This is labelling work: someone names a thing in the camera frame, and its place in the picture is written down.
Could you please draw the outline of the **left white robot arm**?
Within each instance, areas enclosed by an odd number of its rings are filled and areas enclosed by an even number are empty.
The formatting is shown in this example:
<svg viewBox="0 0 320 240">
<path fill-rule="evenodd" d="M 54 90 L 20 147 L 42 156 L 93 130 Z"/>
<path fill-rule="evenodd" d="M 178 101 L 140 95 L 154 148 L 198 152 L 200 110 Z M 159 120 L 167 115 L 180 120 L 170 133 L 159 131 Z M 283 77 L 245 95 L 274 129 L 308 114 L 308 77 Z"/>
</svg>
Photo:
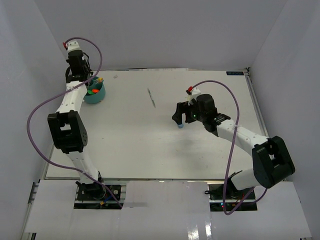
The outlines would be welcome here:
<svg viewBox="0 0 320 240">
<path fill-rule="evenodd" d="M 90 185 L 88 193 L 99 200 L 105 196 L 106 187 L 99 182 L 100 173 L 93 165 L 85 147 L 88 144 L 87 130 L 80 117 L 80 109 L 88 92 L 86 80 L 91 69 L 84 52 L 79 49 L 67 51 L 69 67 L 66 70 L 66 90 L 60 107 L 47 117 L 54 146 L 73 163 L 81 185 Z"/>
</svg>

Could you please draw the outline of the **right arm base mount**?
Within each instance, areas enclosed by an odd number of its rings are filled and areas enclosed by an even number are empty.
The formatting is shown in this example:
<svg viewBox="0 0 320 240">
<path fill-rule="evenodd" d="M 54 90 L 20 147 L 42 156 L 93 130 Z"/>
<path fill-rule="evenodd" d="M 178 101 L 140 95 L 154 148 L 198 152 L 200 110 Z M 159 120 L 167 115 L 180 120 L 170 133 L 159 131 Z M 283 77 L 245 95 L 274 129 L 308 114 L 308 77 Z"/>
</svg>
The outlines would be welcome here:
<svg viewBox="0 0 320 240">
<path fill-rule="evenodd" d="M 244 199 L 245 195 L 250 191 L 250 188 L 245 188 L 240 191 L 232 191 L 230 186 L 227 186 L 225 204 L 223 204 L 223 187 L 224 181 L 208 181 L 207 190 L 204 191 L 204 194 L 209 197 L 209 206 L 211 212 L 224 212 L 226 208 L 227 212 L 230 212 L 234 209 L 237 204 Z M 250 195 L 243 201 L 241 206 L 236 209 L 239 212 L 248 212 L 248 211 L 257 211 L 257 200 L 254 190 Z"/>
</svg>

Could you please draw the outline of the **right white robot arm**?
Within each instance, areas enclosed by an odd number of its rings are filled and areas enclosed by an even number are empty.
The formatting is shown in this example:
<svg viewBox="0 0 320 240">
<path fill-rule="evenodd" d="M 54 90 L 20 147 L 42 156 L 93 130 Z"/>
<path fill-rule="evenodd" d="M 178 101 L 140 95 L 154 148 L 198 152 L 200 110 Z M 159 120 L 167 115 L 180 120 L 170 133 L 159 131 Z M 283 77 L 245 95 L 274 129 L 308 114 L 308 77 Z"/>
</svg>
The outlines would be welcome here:
<svg viewBox="0 0 320 240">
<path fill-rule="evenodd" d="M 225 192 L 233 200 L 242 196 L 245 189 L 256 186 L 270 189 L 296 171 L 281 137 L 267 137 L 237 126 L 229 116 L 218 112 L 210 94 L 177 103 L 172 120 L 180 127 L 201 122 L 209 133 L 234 143 L 251 156 L 252 168 L 233 173 L 227 179 Z"/>
</svg>

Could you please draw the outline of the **green clear pen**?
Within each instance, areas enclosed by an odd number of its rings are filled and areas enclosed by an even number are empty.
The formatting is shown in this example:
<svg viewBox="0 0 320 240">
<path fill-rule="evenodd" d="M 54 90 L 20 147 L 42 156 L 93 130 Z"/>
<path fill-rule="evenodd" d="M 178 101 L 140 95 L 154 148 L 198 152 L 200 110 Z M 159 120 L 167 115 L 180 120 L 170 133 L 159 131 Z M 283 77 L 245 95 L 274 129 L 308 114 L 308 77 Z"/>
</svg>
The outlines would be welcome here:
<svg viewBox="0 0 320 240">
<path fill-rule="evenodd" d="M 151 100 L 151 102 L 152 102 L 153 107 L 156 108 L 156 104 L 155 104 L 154 98 L 153 98 L 153 96 L 152 96 L 151 91 L 150 91 L 149 88 L 147 88 L 147 92 L 148 92 L 148 94 L 149 94 L 149 97 L 150 97 L 150 100 Z"/>
</svg>

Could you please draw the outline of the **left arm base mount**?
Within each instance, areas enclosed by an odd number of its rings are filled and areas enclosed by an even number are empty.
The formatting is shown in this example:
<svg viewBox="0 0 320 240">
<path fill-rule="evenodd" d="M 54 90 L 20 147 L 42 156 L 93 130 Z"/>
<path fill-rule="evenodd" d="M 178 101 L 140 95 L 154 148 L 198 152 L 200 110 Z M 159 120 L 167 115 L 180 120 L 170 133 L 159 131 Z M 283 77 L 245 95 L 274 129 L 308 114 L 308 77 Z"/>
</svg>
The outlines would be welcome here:
<svg viewBox="0 0 320 240">
<path fill-rule="evenodd" d="M 73 208 L 79 210 L 120 210 L 123 206 L 121 200 L 122 186 L 120 184 L 106 185 L 108 190 L 97 183 L 84 184 L 79 181 L 77 185 Z"/>
</svg>

